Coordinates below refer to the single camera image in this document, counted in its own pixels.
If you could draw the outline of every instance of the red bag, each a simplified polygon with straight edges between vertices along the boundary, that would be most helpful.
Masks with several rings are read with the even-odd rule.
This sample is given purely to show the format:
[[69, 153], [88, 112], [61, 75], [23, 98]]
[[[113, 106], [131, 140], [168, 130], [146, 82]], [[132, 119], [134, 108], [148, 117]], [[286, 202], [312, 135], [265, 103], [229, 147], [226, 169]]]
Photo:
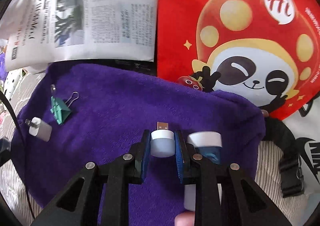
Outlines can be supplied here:
[[158, 76], [284, 119], [320, 90], [319, 22], [316, 0], [159, 0]]

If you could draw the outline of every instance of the green binder clip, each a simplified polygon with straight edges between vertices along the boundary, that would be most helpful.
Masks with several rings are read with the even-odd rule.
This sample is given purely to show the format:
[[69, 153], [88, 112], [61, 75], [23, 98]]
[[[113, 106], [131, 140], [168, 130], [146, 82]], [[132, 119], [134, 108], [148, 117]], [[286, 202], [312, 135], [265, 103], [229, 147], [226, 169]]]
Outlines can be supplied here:
[[[61, 100], [60, 98], [56, 97], [56, 87], [54, 86], [54, 84], [51, 85], [51, 113], [53, 114], [54, 118], [56, 119], [57, 123], [60, 125], [62, 123], [64, 123], [64, 121], [66, 120], [66, 118], [70, 115], [71, 110], [70, 110], [70, 106], [71, 104], [79, 98], [79, 93], [78, 92], [73, 92], [70, 96], [70, 98], [64, 102], [63, 100]], [[77, 97], [75, 99], [73, 99], [72, 101], [71, 98], [73, 97], [73, 94], [77, 94]]]

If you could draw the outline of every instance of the speech bubble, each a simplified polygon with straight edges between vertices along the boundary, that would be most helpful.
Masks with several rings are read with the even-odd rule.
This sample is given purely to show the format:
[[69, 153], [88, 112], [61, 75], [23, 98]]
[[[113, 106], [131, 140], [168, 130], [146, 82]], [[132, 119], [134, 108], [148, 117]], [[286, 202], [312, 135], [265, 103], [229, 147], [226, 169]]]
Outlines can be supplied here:
[[292, 0], [264, 0], [264, 5], [279, 25], [288, 24], [294, 19], [295, 8]]

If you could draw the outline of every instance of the newspaper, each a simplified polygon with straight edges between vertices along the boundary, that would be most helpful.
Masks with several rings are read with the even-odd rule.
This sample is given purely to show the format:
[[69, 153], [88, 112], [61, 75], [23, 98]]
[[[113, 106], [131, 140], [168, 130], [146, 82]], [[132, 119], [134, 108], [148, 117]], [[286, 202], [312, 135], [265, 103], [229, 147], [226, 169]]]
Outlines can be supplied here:
[[153, 61], [156, 12], [157, 0], [13, 0], [0, 26], [11, 32], [6, 69], [71, 59]]

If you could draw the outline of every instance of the panda hand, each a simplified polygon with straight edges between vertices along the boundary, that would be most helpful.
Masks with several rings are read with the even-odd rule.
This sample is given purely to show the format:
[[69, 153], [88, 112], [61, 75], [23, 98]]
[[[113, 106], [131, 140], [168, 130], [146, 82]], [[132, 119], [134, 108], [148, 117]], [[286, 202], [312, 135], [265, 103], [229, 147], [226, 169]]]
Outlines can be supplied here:
[[215, 86], [217, 80], [221, 77], [221, 74], [219, 72], [214, 72], [212, 75], [210, 75], [210, 67], [204, 66], [202, 68], [202, 71], [198, 71], [191, 76], [195, 79], [202, 78], [199, 83], [201, 83], [203, 87], [203, 91], [206, 93], [212, 92], [213, 87]]
[[274, 98], [268, 105], [264, 105], [259, 108], [262, 110], [266, 110], [268, 113], [271, 113], [284, 105], [287, 97], [287, 95], [284, 95], [282, 97], [281, 95], [277, 95], [277, 97]]

